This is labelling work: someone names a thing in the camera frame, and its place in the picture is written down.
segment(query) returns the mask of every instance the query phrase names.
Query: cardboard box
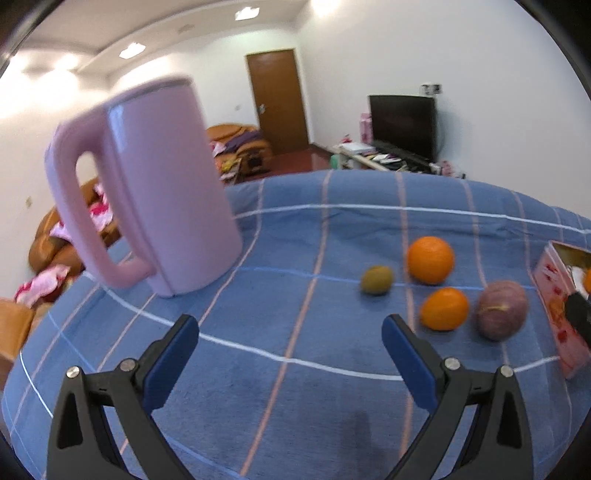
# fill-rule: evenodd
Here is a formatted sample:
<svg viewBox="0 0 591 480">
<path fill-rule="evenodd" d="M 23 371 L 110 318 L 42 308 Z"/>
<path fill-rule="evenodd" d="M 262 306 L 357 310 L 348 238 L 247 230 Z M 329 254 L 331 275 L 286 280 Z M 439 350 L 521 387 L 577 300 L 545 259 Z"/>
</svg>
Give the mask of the cardboard box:
<svg viewBox="0 0 591 480">
<path fill-rule="evenodd" d="M 567 315 L 568 309 L 565 308 L 573 294 L 588 299 L 589 293 L 583 287 L 582 277 L 589 268 L 591 252 L 550 242 L 534 271 L 534 280 L 548 314 L 560 366 L 566 378 L 572 378 L 591 360 L 591 336 L 588 329 L 580 328 L 580 315 L 575 319 L 573 310 Z M 583 314 L 586 323 L 586 312 Z"/>
</svg>

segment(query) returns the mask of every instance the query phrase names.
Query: pink box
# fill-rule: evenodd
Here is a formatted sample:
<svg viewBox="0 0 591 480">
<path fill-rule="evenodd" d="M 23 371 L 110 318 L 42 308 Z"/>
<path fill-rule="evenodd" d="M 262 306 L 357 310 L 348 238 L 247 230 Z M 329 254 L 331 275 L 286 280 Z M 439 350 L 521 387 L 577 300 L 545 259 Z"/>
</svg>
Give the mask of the pink box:
<svg viewBox="0 0 591 480">
<path fill-rule="evenodd" d="M 548 314 L 560 366 L 566 378 L 572 378 L 591 359 L 588 342 L 571 324 L 564 310 L 569 295 L 577 291 L 573 267 L 588 270 L 591 267 L 591 252 L 550 242 L 534 271 L 534 280 Z"/>
<path fill-rule="evenodd" d="M 371 142 L 374 141 L 374 131 L 372 129 L 370 113 L 361 114 L 361 121 L 359 122 L 359 137 L 361 138 L 361 143 L 367 145 L 371 145 Z"/>
</svg>

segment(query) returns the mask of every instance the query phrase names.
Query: orange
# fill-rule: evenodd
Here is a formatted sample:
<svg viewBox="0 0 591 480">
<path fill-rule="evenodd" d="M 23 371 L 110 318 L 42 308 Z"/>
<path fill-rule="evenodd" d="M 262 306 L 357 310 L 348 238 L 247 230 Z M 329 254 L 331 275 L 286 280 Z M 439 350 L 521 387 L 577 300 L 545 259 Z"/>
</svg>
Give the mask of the orange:
<svg viewBox="0 0 591 480">
<path fill-rule="evenodd" d="M 431 330 L 447 332 L 468 318 L 470 302 L 455 288 L 442 288 L 429 296 L 421 307 L 421 323 Z"/>
<path fill-rule="evenodd" d="M 445 281 L 455 265 L 455 255 L 449 244 L 436 236 L 424 236 L 408 249 L 408 272 L 427 285 Z"/>
<path fill-rule="evenodd" d="M 587 290 L 587 293 L 591 293 L 591 268 L 587 270 L 585 280 L 583 280 L 583 287 Z"/>
</svg>

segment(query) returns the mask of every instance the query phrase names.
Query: metal screw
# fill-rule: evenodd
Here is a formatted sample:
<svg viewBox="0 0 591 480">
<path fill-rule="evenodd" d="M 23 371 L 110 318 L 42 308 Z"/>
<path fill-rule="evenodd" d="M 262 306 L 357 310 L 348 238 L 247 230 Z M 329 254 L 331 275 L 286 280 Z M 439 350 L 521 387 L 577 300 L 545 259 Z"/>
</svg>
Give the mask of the metal screw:
<svg viewBox="0 0 591 480">
<path fill-rule="evenodd" d="M 511 378 L 513 373 L 513 369 L 509 365 L 503 365 L 501 367 L 501 375 L 503 375 L 503 377 Z"/>
<path fill-rule="evenodd" d="M 135 368 L 135 364 L 136 362 L 133 358 L 126 358 L 121 362 L 119 368 L 124 372 L 131 372 Z"/>
<path fill-rule="evenodd" d="M 450 358 L 446 358 L 443 364 L 448 370 L 458 370 L 462 366 L 460 361 L 457 358 L 453 358 L 452 356 Z"/>
<path fill-rule="evenodd" d="M 78 375 L 80 375 L 80 367 L 70 367 L 66 371 L 66 376 L 68 378 L 76 378 Z"/>
</svg>

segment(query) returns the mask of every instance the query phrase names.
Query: power outlet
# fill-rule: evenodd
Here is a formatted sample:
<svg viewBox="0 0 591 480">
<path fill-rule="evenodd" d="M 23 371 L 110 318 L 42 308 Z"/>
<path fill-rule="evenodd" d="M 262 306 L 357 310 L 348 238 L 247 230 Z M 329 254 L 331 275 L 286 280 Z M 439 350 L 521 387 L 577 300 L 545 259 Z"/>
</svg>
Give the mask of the power outlet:
<svg viewBox="0 0 591 480">
<path fill-rule="evenodd" d="M 434 95 L 439 95 L 441 93 L 443 93 L 443 88 L 441 86 L 441 83 L 423 83 L 421 85 L 421 91 L 423 93 L 423 95 L 427 95 L 429 97 L 434 96 Z"/>
</svg>

